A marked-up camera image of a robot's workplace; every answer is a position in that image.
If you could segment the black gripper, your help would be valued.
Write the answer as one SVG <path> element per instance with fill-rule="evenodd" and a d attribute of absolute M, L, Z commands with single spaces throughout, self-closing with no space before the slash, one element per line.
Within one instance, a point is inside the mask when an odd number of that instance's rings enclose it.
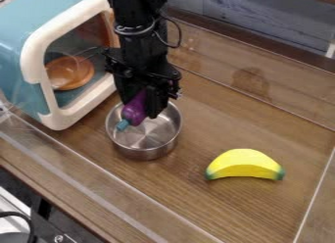
<path fill-rule="evenodd" d="M 127 104 L 146 89 L 146 114 L 155 119 L 169 106 L 169 97 L 178 98 L 182 74 L 166 57 L 138 68 L 126 62 L 121 48 L 105 48 L 106 70 L 114 75 L 117 90 L 123 104 Z"/>

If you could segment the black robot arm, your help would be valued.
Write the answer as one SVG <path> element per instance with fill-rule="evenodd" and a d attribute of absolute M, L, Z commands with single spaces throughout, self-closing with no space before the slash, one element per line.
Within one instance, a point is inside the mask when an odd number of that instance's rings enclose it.
<path fill-rule="evenodd" d="M 163 7 L 169 0 L 107 0 L 114 11 L 114 32 L 119 48 L 106 48 L 106 70 L 114 75 L 121 99 L 127 105 L 145 93 L 145 114 L 155 119 L 177 99 L 182 74 L 169 62 L 169 17 Z"/>

